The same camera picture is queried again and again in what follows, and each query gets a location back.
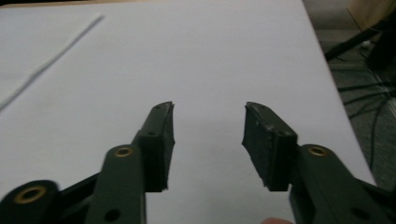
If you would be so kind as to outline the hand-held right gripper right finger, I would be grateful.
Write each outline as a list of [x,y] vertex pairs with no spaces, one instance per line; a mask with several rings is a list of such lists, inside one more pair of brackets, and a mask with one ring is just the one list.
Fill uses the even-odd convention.
[[287,191],[296,224],[396,224],[396,189],[354,177],[330,149],[297,144],[265,105],[248,102],[243,146],[270,191]]

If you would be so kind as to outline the thin grey strip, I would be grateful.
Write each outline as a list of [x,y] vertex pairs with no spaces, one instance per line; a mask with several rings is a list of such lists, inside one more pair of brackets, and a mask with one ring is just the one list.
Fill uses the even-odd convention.
[[105,16],[8,15],[0,20],[0,111],[57,62]]

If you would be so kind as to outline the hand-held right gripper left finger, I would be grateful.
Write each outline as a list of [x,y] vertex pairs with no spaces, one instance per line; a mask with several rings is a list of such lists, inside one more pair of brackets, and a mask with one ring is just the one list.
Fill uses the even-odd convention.
[[110,149],[85,224],[146,224],[146,194],[168,188],[175,144],[171,102],[155,105],[129,145]]

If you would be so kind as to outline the black stand leg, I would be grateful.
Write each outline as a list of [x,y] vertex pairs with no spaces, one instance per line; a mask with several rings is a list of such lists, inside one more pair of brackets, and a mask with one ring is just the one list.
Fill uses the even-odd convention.
[[336,45],[335,47],[328,50],[324,56],[327,61],[333,60],[334,58],[338,57],[339,55],[353,49],[354,47],[358,46],[362,42],[369,40],[370,38],[378,35],[380,32],[385,30],[386,23],[384,21],[379,22],[378,24],[367,28],[366,30],[360,32],[357,35],[349,38],[347,41]]

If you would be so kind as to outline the black stand base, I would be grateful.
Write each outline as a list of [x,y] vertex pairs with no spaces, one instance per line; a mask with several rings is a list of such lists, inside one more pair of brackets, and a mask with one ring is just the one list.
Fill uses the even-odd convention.
[[388,25],[366,60],[370,70],[383,71],[396,57],[396,9],[388,16]]

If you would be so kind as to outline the beige curtain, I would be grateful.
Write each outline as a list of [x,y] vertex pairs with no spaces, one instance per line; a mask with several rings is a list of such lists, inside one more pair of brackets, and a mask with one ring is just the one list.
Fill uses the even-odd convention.
[[396,0],[350,0],[347,11],[361,30],[373,28],[396,8]]

